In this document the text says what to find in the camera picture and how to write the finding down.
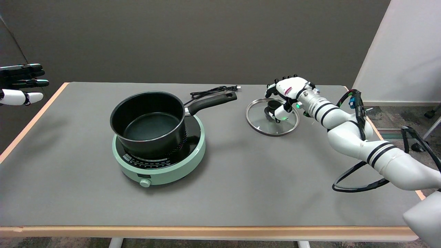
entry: table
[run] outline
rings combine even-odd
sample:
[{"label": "table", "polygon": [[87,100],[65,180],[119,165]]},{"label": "table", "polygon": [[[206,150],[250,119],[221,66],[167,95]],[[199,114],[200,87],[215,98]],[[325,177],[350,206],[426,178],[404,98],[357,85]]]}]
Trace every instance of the table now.
[{"label": "table", "polygon": [[[301,115],[282,137],[253,130],[238,100],[198,112],[207,151],[184,179],[142,188],[112,155],[109,117],[126,97],[148,90],[189,93],[209,84],[65,83],[0,156],[1,237],[147,237],[220,240],[410,241],[402,214],[423,198],[392,184],[334,192],[333,181],[358,161],[334,151],[326,130]],[[343,86],[318,86],[337,102]],[[342,106],[351,112],[347,104]],[[366,166],[347,179],[381,178]]]}]

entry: table leg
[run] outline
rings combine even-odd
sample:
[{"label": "table leg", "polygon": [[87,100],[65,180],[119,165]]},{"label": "table leg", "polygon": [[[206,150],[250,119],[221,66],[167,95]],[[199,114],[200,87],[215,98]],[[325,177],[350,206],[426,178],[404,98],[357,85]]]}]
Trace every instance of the table leg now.
[{"label": "table leg", "polygon": [[121,248],[124,238],[112,238],[109,248]]},{"label": "table leg", "polygon": [[311,248],[309,246],[309,241],[297,241],[299,248]]}]

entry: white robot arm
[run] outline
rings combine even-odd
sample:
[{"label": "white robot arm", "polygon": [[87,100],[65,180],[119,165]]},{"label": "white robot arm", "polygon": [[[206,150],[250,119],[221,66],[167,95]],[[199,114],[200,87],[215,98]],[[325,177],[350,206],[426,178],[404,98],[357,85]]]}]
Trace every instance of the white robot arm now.
[{"label": "white robot arm", "polygon": [[0,67],[0,105],[30,105],[43,99],[42,93],[20,89],[48,86],[47,80],[36,79],[44,74],[40,64]]},{"label": "white robot arm", "polygon": [[[441,188],[439,171],[421,164],[388,141],[369,141],[373,129],[369,122],[365,122],[364,109],[356,109],[356,114],[346,113],[319,93],[314,84],[294,75],[268,85],[265,97],[274,94],[286,101],[274,111],[273,119],[285,120],[293,107],[304,109],[308,117],[328,130],[329,144],[333,149],[371,165],[386,183],[390,181],[398,188],[410,191]],[[432,247],[441,248],[440,191],[406,212],[404,220]]]}]

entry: lid rim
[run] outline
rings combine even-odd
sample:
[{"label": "lid rim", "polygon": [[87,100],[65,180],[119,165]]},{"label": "lid rim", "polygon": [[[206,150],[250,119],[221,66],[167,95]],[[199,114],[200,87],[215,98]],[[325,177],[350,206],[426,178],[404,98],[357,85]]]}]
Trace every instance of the lid rim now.
[{"label": "lid rim", "polygon": [[296,110],[295,108],[292,109],[292,113],[293,113],[293,114],[295,115],[295,117],[296,117],[295,125],[294,125],[291,129],[289,129],[288,131],[286,131],[286,132],[282,132],[282,133],[279,133],[279,134],[266,132],[266,131],[263,131],[263,130],[258,129],[257,127],[255,127],[255,126],[251,123],[251,120],[250,120],[250,118],[249,118],[249,116],[248,116],[248,113],[249,113],[250,109],[251,109],[254,105],[258,104],[258,103],[268,102],[268,101],[271,101],[271,100],[278,101],[278,102],[280,102],[281,104],[284,104],[284,103],[286,102],[285,100],[281,100],[281,99],[277,99],[277,98],[260,98],[260,99],[256,99],[256,100],[252,101],[252,102],[247,106],[247,108],[246,108],[246,110],[245,110],[245,117],[246,117],[246,119],[247,119],[248,124],[249,124],[254,130],[256,130],[257,132],[262,133],[262,134],[264,134],[264,135],[272,136],[272,137],[284,136],[284,135],[287,135],[287,134],[291,133],[291,132],[292,132],[292,131],[293,131],[293,130],[299,125],[299,122],[300,122],[300,115],[299,115],[299,113],[297,112],[297,110]]}]

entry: saucepan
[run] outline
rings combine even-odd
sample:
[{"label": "saucepan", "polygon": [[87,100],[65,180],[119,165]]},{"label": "saucepan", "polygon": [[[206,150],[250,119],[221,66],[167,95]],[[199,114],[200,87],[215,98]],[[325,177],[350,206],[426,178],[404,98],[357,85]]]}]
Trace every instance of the saucepan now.
[{"label": "saucepan", "polygon": [[120,102],[112,111],[110,126],[126,152],[141,158],[160,158],[185,141],[185,116],[236,99],[231,92],[184,107],[173,94],[147,91]]}]

